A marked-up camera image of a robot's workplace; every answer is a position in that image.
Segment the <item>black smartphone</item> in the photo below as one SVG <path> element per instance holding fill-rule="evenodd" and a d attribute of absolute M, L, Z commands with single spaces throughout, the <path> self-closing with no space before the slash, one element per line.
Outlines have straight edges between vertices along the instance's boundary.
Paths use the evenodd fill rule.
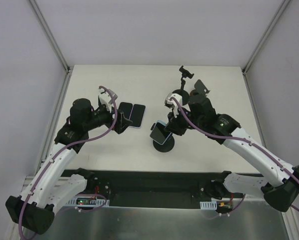
<path fill-rule="evenodd" d="M 133 110 L 133 104 L 130 102 L 121 102 L 118 109 L 123 112 L 126 119 L 130 119 Z"/>

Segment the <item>lavender case smartphone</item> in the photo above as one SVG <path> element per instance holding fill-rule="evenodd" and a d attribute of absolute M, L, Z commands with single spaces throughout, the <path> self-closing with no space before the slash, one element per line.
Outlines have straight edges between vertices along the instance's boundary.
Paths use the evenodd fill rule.
<path fill-rule="evenodd" d="M 129 120 L 132 121 L 130 128 L 139 129 L 142 126 L 146 106 L 142 104 L 134 104 L 131 110 Z"/>

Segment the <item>light blue case smartphone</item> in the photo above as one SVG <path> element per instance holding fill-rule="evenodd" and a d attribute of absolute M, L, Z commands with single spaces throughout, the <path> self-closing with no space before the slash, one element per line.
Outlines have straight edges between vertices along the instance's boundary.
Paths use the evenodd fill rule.
<path fill-rule="evenodd" d="M 158 120 L 152 127 L 150 138 L 159 145 L 165 144 L 165 142 L 172 136 L 172 133 L 165 130 L 166 123 Z"/>

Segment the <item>black round-base phone stand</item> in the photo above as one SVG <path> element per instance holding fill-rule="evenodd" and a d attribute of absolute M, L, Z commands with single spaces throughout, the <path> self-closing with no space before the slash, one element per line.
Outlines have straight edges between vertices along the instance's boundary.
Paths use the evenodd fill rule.
<path fill-rule="evenodd" d="M 186 78 L 192 79 L 195 74 L 190 73 L 188 70 L 184 68 L 183 65 L 179 68 L 179 71 L 181 72 L 180 88 L 174 90 L 172 93 L 180 95 L 182 97 L 182 105 L 185 106 L 188 103 L 188 100 L 190 98 L 190 94 L 185 90 L 185 84 L 186 84 L 185 79 Z"/>

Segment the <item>brown-base black phone stand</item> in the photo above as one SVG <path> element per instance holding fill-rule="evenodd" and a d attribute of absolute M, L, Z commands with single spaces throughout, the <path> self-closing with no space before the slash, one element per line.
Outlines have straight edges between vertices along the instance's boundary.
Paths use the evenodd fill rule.
<path fill-rule="evenodd" d="M 190 92 L 189 96 L 195 95 L 204 95 L 205 97 L 208 95 L 210 90 L 204 85 L 204 83 L 198 79 L 194 84 L 194 89 Z"/>

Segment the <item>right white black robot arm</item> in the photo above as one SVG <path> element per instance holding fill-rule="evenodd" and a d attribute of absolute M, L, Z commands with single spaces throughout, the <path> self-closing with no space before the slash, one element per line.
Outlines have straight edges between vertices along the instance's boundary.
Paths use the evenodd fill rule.
<path fill-rule="evenodd" d="M 286 212 L 299 195 L 299 165 L 293 166 L 259 145 L 234 118 L 216 113 L 211 101 L 203 94 L 188 100 L 189 110 L 181 106 L 182 97 L 171 93 L 165 99 L 168 114 L 166 130 L 182 136 L 194 129 L 234 151 L 261 174 L 260 177 L 223 171 L 221 178 L 207 183 L 205 193 L 222 199 L 230 193 L 263 198 L 272 208 Z"/>

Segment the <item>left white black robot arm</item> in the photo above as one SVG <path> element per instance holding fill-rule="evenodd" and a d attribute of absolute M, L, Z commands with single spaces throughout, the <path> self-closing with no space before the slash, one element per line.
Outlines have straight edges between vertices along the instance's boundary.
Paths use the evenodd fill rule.
<path fill-rule="evenodd" d="M 54 186 L 88 140 L 89 131 L 106 126 L 121 134 L 131 124 L 132 121 L 124 116 L 124 112 L 115 110 L 113 104 L 99 100 L 98 108 L 94 109 L 90 100 L 76 99 L 41 169 L 19 196 L 10 196 L 5 203 L 18 229 L 21 231 L 26 228 L 42 235 L 52 225 L 57 212 L 75 195 L 85 194 L 98 198 L 97 177 L 83 168 L 75 170 L 62 186 Z"/>

